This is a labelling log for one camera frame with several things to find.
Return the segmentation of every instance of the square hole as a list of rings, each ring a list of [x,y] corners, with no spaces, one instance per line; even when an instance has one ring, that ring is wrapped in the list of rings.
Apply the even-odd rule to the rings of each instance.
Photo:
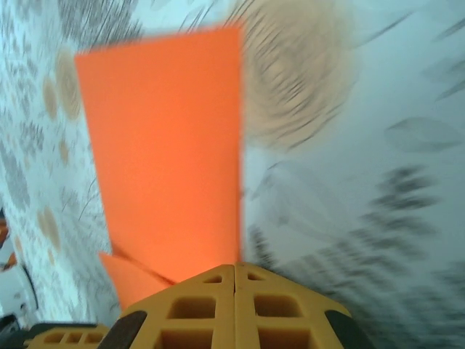
[[[211,349],[213,329],[164,330],[153,349]]]
[[[168,318],[214,318],[216,307],[213,297],[183,297],[174,301]]]
[[[223,278],[221,275],[213,276],[212,278],[209,278],[204,281],[205,284],[220,284],[221,281],[223,281]]]
[[[263,281],[264,280],[261,276],[258,276],[257,274],[253,274],[253,273],[248,273],[247,278],[252,281]]]
[[[102,342],[103,334],[101,333],[88,333],[84,343],[100,343]]]
[[[274,318],[300,318],[302,312],[297,301],[283,295],[257,295],[254,298],[255,312],[258,316]]]
[[[70,333],[68,335],[68,338],[66,338],[66,342],[67,343],[79,343],[79,341],[81,340],[81,337],[82,337],[82,333],[78,333],[78,332]]]
[[[259,329],[260,349],[317,349],[310,331],[298,329]]]
[[[65,336],[64,333],[52,333],[45,337],[44,343],[59,343]]]

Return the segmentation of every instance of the orange sheet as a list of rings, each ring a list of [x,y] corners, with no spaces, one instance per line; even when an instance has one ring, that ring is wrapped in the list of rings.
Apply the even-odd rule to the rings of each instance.
[[[183,281],[239,258],[239,28],[76,57],[110,238]]]

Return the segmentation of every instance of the floral pattern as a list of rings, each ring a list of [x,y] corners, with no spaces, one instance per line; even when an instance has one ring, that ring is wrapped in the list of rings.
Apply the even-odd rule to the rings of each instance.
[[[119,313],[74,54],[245,20],[243,255],[378,348],[465,348],[465,6],[337,1],[3,1],[0,202],[37,321]]]

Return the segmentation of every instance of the beige circle pattern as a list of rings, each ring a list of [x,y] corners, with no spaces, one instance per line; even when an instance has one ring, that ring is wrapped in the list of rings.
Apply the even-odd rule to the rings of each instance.
[[[60,157],[61,161],[63,164],[66,166],[68,165],[68,160],[69,160],[69,149],[68,145],[66,144],[65,139],[62,139],[58,145],[58,148],[60,149]]]
[[[337,115],[352,87],[345,12],[334,0],[244,0],[246,135],[288,150]]]
[[[26,171],[28,171],[31,167],[31,164],[29,162],[29,158],[27,156],[24,157],[24,168],[26,169]]]
[[[57,118],[58,102],[53,81],[46,76],[42,84],[42,95],[47,113],[51,120]]]
[[[23,254],[23,245],[21,244],[21,240],[18,236],[15,236],[15,251],[18,254]]]
[[[66,48],[58,52],[55,63],[57,89],[63,109],[69,120],[75,121],[81,115],[81,92],[73,53]]]
[[[53,252],[51,249],[49,249],[49,251],[47,252],[48,255],[49,255],[49,262],[50,262],[50,265],[55,265],[55,258],[53,257]]]
[[[37,220],[44,236],[52,242],[55,250],[60,251],[60,232],[53,211],[46,206],[43,212],[37,212]]]

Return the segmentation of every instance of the leaf pattern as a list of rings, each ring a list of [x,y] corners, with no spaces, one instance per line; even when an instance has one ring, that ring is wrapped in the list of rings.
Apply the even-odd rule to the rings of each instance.
[[[457,23],[454,23],[451,27],[447,28],[440,35],[437,36],[436,40],[443,40],[455,33],[458,33],[465,28],[465,17],[459,20]]]
[[[373,23],[367,23],[367,27],[359,28],[357,33],[357,40],[355,47],[361,47],[369,44],[372,41],[377,40],[384,34],[396,28],[399,24],[407,20],[413,12],[399,12],[399,13],[369,13],[366,15],[373,21]]]
[[[136,3],[135,0],[98,3],[58,0],[63,35],[84,49],[138,39],[142,28],[131,18]]]
[[[276,259],[269,250],[264,233],[258,226],[253,225],[249,228],[251,243],[254,249],[256,264],[268,270],[274,270]]]
[[[393,201],[403,201],[403,196],[414,198],[417,202],[424,202],[425,206],[436,204],[431,202],[424,190],[430,189],[435,182],[425,175],[423,166],[405,166],[397,168],[386,174],[386,178],[379,185],[381,197],[394,196]],[[423,207],[409,206],[403,209],[399,205],[379,205],[375,200],[375,210],[364,216],[368,226],[354,230],[347,237],[341,238],[328,248],[321,249],[314,254],[303,256],[292,262],[275,267],[275,270],[293,280],[308,286],[315,291],[343,302],[352,311],[352,314],[369,333],[373,341],[380,348],[433,348],[422,346],[428,340],[417,340],[414,333],[397,327],[405,319],[398,316],[405,311],[406,303],[399,301],[408,298],[420,300],[418,308],[406,308],[408,320],[424,325],[426,320],[420,320],[417,310],[429,310],[434,306],[427,305],[428,300],[424,293],[417,290],[402,291],[395,286],[395,279],[404,280],[413,275],[413,265],[426,259],[426,253],[421,243],[437,236],[438,231],[428,222],[416,217],[411,212],[421,210]],[[463,278],[456,277],[451,282],[449,290],[456,284],[462,284]],[[427,287],[428,292],[434,292],[440,297],[440,302],[448,298],[441,290],[441,286]],[[390,300],[396,305],[387,306]],[[448,336],[435,336],[439,342],[451,340],[456,343],[458,338]]]
[[[251,198],[276,228],[319,241],[334,241],[350,226],[341,202],[310,169],[296,161],[271,166]]]
[[[465,53],[458,57],[447,57],[424,69],[423,75],[434,83],[447,83],[448,89],[437,100],[441,101],[465,90]]]
[[[153,9],[162,9],[165,7],[171,0],[151,0],[152,4],[151,7]]]
[[[2,141],[0,141],[0,158],[4,167],[8,169],[5,179],[12,202],[17,209],[24,211],[31,204],[28,184],[16,156],[5,148]]]
[[[29,20],[30,15],[42,13],[42,0],[15,0],[17,16]]]
[[[22,60],[5,60],[10,83],[15,91],[16,103],[26,118],[31,114],[31,100],[37,93],[37,87],[27,63]]]
[[[428,19],[450,26],[465,15],[465,3],[462,0],[427,1],[419,12]]]
[[[189,33],[214,22],[217,16],[211,16],[211,14],[215,13],[220,4],[220,0],[211,0],[210,4],[204,4],[190,11],[182,21],[179,32]]]
[[[452,127],[421,117],[402,120],[384,135],[390,145],[409,153],[437,153],[463,143],[463,135]]]
[[[35,157],[36,153],[41,152],[44,147],[44,131],[32,121],[28,123],[23,121],[20,127],[20,146],[25,154]]]
[[[0,33],[1,33],[1,46],[3,52],[6,54],[20,54],[20,47],[17,42],[15,19],[12,14],[11,8],[5,3],[1,8],[0,20]]]

